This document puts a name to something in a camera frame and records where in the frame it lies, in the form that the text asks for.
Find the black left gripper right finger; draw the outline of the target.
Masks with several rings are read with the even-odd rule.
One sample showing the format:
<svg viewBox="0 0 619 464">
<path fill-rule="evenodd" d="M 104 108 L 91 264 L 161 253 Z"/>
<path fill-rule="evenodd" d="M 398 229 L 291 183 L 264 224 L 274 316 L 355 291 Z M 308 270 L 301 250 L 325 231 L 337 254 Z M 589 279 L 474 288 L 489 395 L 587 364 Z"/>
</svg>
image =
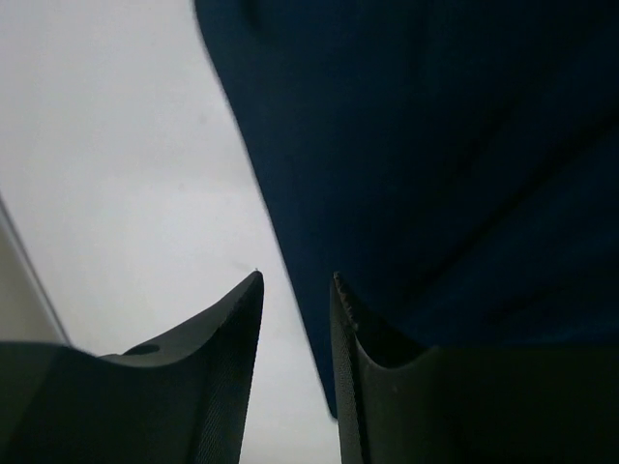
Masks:
<svg viewBox="0 0 619 464">
<path fill-rule="evenodd" d="M 345 463 L 614 463 L 618 351 L 425 348 L 331 287 Z"/>
</svg>

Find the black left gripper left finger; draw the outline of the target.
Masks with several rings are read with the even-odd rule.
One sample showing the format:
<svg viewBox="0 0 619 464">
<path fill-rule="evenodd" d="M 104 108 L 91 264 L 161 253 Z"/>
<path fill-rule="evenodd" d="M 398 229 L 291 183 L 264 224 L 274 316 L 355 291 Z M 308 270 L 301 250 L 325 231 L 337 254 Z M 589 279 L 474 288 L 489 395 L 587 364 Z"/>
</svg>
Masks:
<svg viewBox="0 0 619 464">
<path fill-rule="evenodd" d="M 5 463 L 236 463 L 249 405 L 264 281 L 124 354 L 1 346 Z"/>
</svg>

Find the navy blue shorts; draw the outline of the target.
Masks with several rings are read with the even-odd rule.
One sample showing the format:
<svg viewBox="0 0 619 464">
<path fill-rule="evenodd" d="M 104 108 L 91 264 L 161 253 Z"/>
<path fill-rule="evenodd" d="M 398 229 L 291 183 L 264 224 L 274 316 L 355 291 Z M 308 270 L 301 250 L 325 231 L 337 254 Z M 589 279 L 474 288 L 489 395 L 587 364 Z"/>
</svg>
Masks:
<svg viewBox="0 0 619 464">
<path fill-rule="evenodd" d="M 618 338 L 614 1 L 199 1 L 327 402 L 328 286 L 430 346 Z"/>
</svg>

